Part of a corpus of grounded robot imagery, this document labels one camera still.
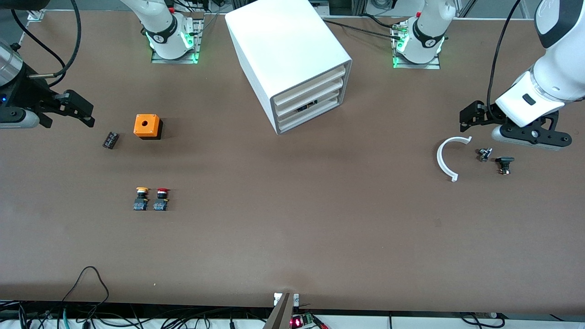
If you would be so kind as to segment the aluminium frame rail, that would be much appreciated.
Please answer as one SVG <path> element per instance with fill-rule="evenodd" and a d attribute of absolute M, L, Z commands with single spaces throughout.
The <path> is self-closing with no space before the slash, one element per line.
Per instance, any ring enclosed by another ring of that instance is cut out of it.
<path fill-rule="evenodd" d="M 383 317 L 383 316 L 320 316 L 328 329 L 479 329 L 476 325 L 454 317 Z M 163 329 L 172 320 L 155 319 L 130 325 L 124 320 L 93 320 L 90 329 Z M 253 319 L 190 320 L 178 323 L 175 329 L 263 329 L 265 323 Z M 505 320 L 500 329 L 585 329 L 583 322 L 543 320 Z"/>

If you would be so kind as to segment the orange button enclosure box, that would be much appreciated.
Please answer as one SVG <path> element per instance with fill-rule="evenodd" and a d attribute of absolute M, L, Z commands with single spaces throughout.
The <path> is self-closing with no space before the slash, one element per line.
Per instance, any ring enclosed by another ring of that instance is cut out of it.
<path fill-rule="evenodd" d="M 161 140 L 164 122 L 156 114 L 138 114 L 134 121 L 133 133 L 142 140 Z"/>

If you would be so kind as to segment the white shallow drawer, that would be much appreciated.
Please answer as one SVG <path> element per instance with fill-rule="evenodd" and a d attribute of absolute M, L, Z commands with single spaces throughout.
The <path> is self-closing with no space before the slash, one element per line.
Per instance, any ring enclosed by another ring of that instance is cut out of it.
<path fill-rule="evenodd" d="M 341 78 L 338 78 L 338 79 L 335 79 L 334 81 L 331 81 L 331 82 L 328 82 L 328 83 L 322 85 L 321 87 L 318 87 L 316 89 L 316 91 L 310 92 L 308 94 L 308 96 L 303 96 L 302 98 L 293 100 L 291 102 L 288 102 L 287 104 L 290 104 L 290 103 L 295 102 L 295 101 L 305 100 L 305 99 L 314 99 L 314 98 L 317 98 L 318 96 L 321 96 L 327 92 L 341 90 L 342 87 L 343 87 L 343 81 Z"/>
<path fill-rule="evenodd" d="M 316 91 L 318 87 L 338 78 L 341 78 L 342 81 L 344 81 L 345 76 L 348 75 L 349 72 L 350 70 L 345 65 L 331 69 L 309 81 L 297 85 L 297 87 L 291 88 L 281 95 L 275 96 L 274 104 L 275 106 L 283 106 L 288 102 L 302 98 L 303 96 L 308 96 L 310 92 Z"/>

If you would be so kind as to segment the red push button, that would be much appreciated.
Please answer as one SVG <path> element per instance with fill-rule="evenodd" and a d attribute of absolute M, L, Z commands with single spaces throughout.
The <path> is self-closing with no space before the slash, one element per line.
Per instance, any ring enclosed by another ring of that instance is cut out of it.
<path fill-rule="evenodd" d="M 154 211 L 166 211 L 169 204 L 169 189 L 158 188 L 156 191 L 156 199 L 153 202 Z"/>

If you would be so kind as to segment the white drawer cabinet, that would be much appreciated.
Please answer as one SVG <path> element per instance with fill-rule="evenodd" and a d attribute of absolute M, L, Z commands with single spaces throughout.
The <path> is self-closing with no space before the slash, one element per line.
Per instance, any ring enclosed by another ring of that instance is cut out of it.
<path fill-rule="evenodd" d="M 256 0 L 227 13 L 225 21 L 243 73 L 274 131 L 275 96 L 341 65 L 351 70 L 351 57 L 309 0 Z"/>

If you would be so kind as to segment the white curved plastic part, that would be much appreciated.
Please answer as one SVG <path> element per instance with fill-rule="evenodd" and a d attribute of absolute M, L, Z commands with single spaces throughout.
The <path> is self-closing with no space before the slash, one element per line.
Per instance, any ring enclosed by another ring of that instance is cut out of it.
<path fill-rule="evenodd" d="M 443 150 L 444 150 L 445 146 L 447 146 L 448 143 L 469 144 L 472 141 L 472 139 L 473 139 L 473 137 L 447 138 L 437 148 L 437 152 L 436 152 L 437 164 L 439 165 L 439 168 L 441 169 L 441 171 L 443 171 L 443 173 L 445 173 L 445 175 L 447 175 L 451 178 L 451 182 L 456 182 L 459 179 L 459 175 L 456 172 L 452 171 L 445 163 L 445 160 L 443 158 Z"/>

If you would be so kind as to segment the aluminium profile bar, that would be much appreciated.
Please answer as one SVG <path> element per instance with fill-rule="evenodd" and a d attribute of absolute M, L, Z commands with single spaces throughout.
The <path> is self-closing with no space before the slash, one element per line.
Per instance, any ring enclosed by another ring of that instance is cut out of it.
<path fill-rule="evenodd" d="M 293 317 L 293 293 L 283 293 L 277 306 L 271 311 L 262 329 L 290 329 Z"/>

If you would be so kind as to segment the green circuit board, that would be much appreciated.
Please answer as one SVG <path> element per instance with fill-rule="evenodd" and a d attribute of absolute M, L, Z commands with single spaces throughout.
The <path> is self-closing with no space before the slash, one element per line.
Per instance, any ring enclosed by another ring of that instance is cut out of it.
<path fill-rule="evenodd" d="M 330 329 L 313 313 L 295 315 L 290 320 L 290 329 Z"/>

